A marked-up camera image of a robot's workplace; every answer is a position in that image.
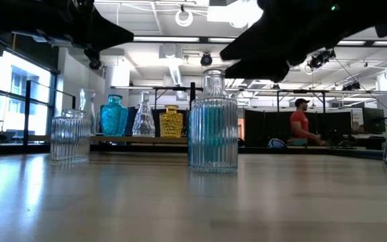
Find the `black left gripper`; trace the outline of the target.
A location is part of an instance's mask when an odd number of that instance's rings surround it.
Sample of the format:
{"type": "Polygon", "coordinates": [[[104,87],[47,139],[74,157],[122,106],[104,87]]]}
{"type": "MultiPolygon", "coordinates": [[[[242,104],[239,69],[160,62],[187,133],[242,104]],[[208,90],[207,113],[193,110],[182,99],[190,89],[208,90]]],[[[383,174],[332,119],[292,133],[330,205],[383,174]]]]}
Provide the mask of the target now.
{"type": "Polygon", "coordinates": [[[57,0],[58,13],[63,20],[62,36],[57,46],[104,50],[125,43],[134,34],[104,18],[94,7],[95,0],[57,0]],[[90,43],[89,27],[92,23],[90,43]]]}

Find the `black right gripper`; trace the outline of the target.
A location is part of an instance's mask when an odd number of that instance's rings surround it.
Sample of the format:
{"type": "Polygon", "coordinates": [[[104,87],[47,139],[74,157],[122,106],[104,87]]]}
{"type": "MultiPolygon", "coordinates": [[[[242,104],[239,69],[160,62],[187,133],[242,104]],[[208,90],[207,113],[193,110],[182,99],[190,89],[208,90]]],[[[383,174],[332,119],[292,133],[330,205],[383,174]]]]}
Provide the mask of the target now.
{"type": "MultiPolygon", "coordinates": [[[[296,61],[374,25],[368,14],[375,0],[258,0],[258,4],[262,16],[220,52],[222,59],[264,56],[296,61]]],[[[225,77],[281,82],[288,72],[284,61],[241,60],[225,70],[225,77]]]]}

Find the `tall clear flared glass vase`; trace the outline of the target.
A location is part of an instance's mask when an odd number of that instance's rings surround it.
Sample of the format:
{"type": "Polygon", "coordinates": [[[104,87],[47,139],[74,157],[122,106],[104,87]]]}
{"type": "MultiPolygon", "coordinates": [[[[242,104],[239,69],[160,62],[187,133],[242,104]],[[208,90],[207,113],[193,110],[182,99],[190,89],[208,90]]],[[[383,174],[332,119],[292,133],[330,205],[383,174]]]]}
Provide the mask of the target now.
{"type": "Polygon", "coordinates": [[[95,125],[96,125],[96,117],[95,117],[95,90],[92,89],[81,89],[80,90],[80,104],[79,109],[84,111],[84,118],[88,119],[91,122],[91,135],[95,135],[95,125]]]}

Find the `clear cone-shaped cut-glass vase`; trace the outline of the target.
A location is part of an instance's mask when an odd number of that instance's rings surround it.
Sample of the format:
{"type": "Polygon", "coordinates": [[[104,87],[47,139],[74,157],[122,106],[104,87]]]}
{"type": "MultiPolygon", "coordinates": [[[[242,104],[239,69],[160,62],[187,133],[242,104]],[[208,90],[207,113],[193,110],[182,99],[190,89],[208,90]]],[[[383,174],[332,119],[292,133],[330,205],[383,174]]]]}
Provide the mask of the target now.
{"type": "Polygon", "coordinates": [[[154,137],[155,122],[149,102],[149,91],[142,91],[139,109],[135,115],[132,136],[154,137]]]}

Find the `tall ribbed clear glass bottle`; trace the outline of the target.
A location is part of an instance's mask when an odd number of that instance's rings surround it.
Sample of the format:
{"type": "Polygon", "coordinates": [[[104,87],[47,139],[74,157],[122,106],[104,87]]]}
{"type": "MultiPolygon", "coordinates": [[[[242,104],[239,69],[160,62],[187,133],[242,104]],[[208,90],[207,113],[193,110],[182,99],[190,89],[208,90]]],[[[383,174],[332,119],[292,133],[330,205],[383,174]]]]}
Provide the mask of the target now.
{"type": "Polygon", "coordinates": [[[232,173],[238,168],[237,101],[226,93],[224,72],[203,72],[204,88],[191,103],[188,164],[191,170],[232,173]]]}

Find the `yellow diamond-textured glass vase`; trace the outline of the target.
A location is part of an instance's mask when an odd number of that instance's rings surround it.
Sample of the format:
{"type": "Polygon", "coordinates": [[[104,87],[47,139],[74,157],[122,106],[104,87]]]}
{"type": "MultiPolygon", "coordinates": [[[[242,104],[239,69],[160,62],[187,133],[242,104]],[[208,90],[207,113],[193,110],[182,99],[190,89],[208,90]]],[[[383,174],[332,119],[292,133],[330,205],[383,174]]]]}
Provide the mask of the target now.
{"type": "Polygon", "coordinates": [[[180,138],[183,129],[183,114],[177,112],[177,106],[166,106],[166,112],[159,114],[160,136],[180,138]]]}

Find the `black overhead rig bar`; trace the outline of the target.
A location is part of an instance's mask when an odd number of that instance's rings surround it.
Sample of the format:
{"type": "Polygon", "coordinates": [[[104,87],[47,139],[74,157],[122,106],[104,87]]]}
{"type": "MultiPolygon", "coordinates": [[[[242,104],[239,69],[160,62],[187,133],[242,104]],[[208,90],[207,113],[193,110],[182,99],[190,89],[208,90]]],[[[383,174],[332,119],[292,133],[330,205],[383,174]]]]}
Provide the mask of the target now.
{"type": "MultiPolygon", "coordinates": [[[[159,43],[200,43],[200,44],[229,44],[235,38],[230,37],[182,37],[182,36],[135,36],[133,42],[159,42],[159,43]]],[[[337,46],[387,46],[387,40],[342,40],[337,46]]]]}

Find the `person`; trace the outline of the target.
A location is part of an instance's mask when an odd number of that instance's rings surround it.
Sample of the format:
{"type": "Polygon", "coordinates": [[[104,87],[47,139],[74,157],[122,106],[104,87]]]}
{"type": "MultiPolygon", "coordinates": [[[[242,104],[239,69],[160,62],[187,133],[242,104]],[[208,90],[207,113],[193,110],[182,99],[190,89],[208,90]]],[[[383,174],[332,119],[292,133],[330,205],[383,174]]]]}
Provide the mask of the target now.
{"type": "Polygon", "coordinates": [[[322,145],[323,141],[319,134],[311,133],[308,129],[308,118],[305,114],[309,101],[299,98],[295,101],[296,110],[290,116],[290,128],[293,138],[312,140],[317,145],[322,145]]]}

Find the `white and blue round object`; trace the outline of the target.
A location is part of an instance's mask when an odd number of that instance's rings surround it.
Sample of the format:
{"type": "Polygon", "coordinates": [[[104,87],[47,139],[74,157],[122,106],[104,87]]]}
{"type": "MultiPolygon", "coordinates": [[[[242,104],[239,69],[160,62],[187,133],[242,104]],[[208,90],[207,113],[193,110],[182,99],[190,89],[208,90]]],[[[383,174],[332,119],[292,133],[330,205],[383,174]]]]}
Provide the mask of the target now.
{"type": "Polygon", "coordinates": [[[285,149],[287,145],[284,141],[278,138],[271,138],[268,142],[267,147],[269,149],[285,149]]]}

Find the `short ribbed clear glass jar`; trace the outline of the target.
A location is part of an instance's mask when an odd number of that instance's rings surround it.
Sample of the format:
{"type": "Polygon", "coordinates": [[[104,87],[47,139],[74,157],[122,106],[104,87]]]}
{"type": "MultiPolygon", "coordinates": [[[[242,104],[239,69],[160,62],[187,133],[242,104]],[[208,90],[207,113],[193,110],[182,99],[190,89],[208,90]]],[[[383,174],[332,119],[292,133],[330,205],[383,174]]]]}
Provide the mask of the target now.
{"type": "Polygon", "coordinates": [[[55,163],[85,161],[89,158],[91,120],[85,112],[64,109],[52,119],[50,157],[55,163]]]}

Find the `large glass window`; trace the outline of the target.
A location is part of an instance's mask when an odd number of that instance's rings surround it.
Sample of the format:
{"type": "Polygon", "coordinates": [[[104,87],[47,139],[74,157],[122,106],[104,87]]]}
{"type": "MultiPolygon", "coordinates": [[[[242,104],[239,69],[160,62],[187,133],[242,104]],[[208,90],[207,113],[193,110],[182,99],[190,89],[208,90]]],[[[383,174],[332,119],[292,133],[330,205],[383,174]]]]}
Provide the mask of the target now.
{"type": "Polygon", "coordinates": [[[28,133],[45,135],[52,113],[50,87],[54,75],[9,52],[0,56],[0,131],[22,137],[25,126],[27,82],[30,81],[28,133]]]}

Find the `black monitor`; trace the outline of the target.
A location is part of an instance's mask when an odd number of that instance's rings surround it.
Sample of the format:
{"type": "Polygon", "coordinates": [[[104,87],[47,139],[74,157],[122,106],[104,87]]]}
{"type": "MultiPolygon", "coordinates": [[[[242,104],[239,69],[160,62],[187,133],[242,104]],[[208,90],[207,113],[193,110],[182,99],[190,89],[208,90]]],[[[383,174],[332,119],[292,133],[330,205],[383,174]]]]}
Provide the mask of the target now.
{"type": "Polygon", "coordinates": [[[383,133],[386,131],[384,111],[377,108],[363,108],[363,129],[367,133],[383,133]]]}

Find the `wooden shelf with black frame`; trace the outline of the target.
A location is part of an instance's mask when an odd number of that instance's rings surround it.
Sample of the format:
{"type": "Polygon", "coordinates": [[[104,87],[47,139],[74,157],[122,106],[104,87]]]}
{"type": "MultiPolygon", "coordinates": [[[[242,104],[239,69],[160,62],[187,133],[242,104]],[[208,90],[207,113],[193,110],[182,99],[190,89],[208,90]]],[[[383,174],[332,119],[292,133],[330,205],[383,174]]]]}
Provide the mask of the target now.
{"type": "MultiPolygon", "coordinates": [[[[28,134],[28,121],[29,121],[29,105],[31,103],[30,98],[30,84],[27,83],[26,92],[26,126],[24,135],[28,134]]],[[[202,91],[202,88],[196,88],[195,83],[191,83],[190,87],[195,90],[202,91]]],[[[30,141],[50,141],[49,136],[26,136],[23,139],[23,143],[18,148],[21,153],[49,153],[50,145],[33,145],[30,141]]],[[[163,137],[133,137],[133,136],[92,136],[92,144],[90,145],[90,151],[93,152],[147,152],[147,153],[187,153],[188,151],[188,139],[181,138],[163,138],[163,137]],[[118,145],[119,143],[126,143],[128,145],[118,145]]]]}

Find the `black aluminium table frame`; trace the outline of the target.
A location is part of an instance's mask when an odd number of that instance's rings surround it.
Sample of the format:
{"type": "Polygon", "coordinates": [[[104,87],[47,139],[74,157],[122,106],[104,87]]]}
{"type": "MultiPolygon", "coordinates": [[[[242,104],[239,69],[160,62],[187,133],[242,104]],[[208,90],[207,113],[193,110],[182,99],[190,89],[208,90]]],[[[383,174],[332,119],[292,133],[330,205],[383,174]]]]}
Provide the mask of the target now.
{"type": "MultiPolygon", "coordinates": [[[[91,152],[114,152],[114,153],[187,153],[187,147],[165,147],[165,146],[111,146],[111,145],[91,145],[91,152]]],[[[49,153],[50,145],[0,145],[0,155],[21,155],[49,153]]],[[[278,154],[278,155],[334,155],[341,157],[353,157],[360,159],[382,160],[383,152],[376,150],[362,149],[332,149],[326,147],[295,147],[295,148],[257,148],[240,147],[239,154],[278,154]]]]}

